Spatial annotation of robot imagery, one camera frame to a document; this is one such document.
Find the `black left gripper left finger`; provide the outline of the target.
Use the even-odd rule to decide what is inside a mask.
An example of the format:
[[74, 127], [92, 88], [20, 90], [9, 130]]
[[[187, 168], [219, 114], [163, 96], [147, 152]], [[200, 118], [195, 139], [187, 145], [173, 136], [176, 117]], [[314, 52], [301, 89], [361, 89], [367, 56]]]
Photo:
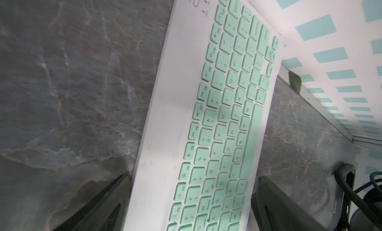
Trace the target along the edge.
[[130, 200], [132, 181], [122, 174], [56, 231], [121, 231]]

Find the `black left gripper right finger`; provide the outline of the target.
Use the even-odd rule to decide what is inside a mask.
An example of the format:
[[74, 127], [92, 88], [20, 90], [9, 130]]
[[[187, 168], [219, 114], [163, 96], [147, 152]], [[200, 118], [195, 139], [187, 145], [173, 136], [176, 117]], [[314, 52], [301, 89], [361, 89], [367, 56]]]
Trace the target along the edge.
[[251, 207], [261, 231], [325, 230], [266, 176], [258, 178]]

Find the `green key keyboard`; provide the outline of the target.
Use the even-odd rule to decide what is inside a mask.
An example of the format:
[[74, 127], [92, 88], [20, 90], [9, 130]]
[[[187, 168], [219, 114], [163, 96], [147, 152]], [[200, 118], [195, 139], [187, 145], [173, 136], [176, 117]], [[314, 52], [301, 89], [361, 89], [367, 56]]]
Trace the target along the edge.
[[244, 231], [283, 39], [248, 0], [174, 0], [125, 231]]

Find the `small green leaf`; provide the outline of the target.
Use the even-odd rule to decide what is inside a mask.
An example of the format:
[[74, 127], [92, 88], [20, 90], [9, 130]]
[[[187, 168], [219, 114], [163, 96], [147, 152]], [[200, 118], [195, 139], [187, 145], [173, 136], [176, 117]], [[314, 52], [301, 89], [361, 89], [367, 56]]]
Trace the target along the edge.
[[292, 71], [288, 71], [289, 83], [291, 88], [300, 95], [302, 81], [301, 77]]

